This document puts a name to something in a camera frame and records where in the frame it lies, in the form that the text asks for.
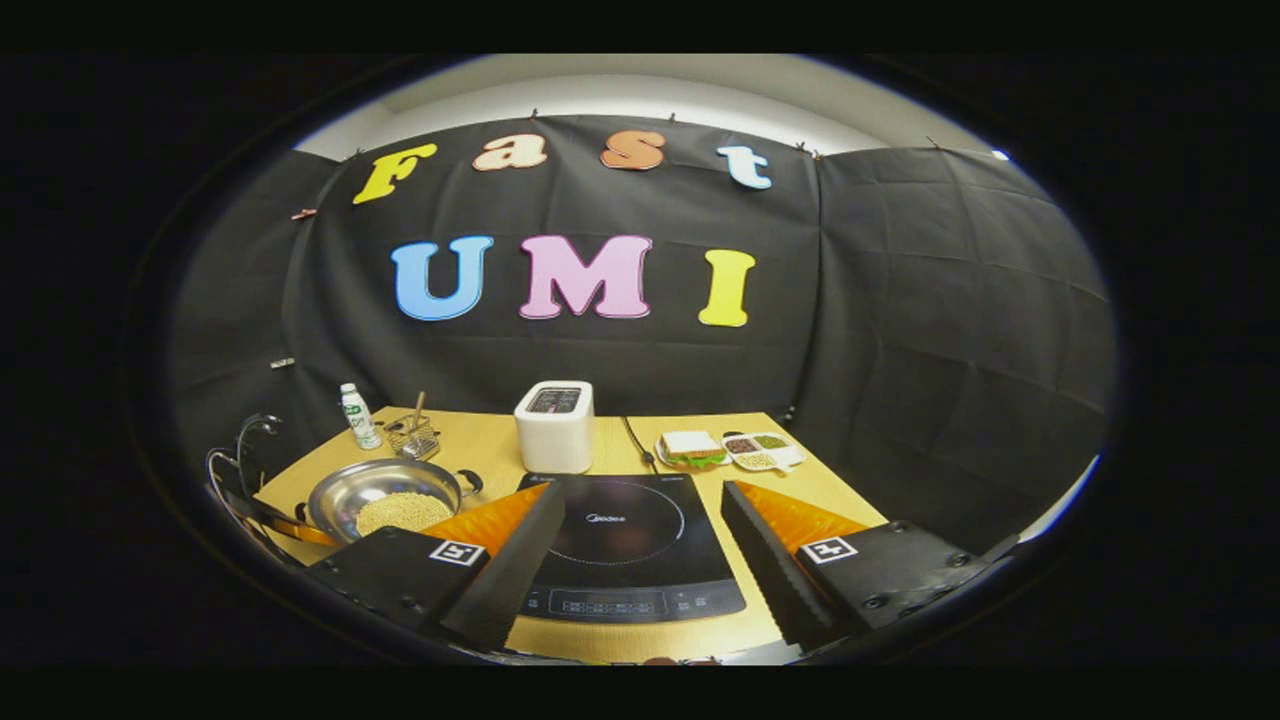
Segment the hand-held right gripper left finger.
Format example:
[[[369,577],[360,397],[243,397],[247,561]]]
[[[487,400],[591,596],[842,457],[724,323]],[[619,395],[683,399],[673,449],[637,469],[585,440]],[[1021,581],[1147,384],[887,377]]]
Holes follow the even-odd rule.
[[[375,530],[308,578],[403,632],[503,650],[564,516],[564,487],[536,483],[425,532]]]

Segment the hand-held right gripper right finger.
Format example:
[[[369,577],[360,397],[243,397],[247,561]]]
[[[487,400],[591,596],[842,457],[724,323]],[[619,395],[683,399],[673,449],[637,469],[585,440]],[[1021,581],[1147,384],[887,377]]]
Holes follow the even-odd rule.
[[[783,641],[803,651],[900,623],[991,569],[916,524],[868,527],[742,480],[723,483],[719,509]]]

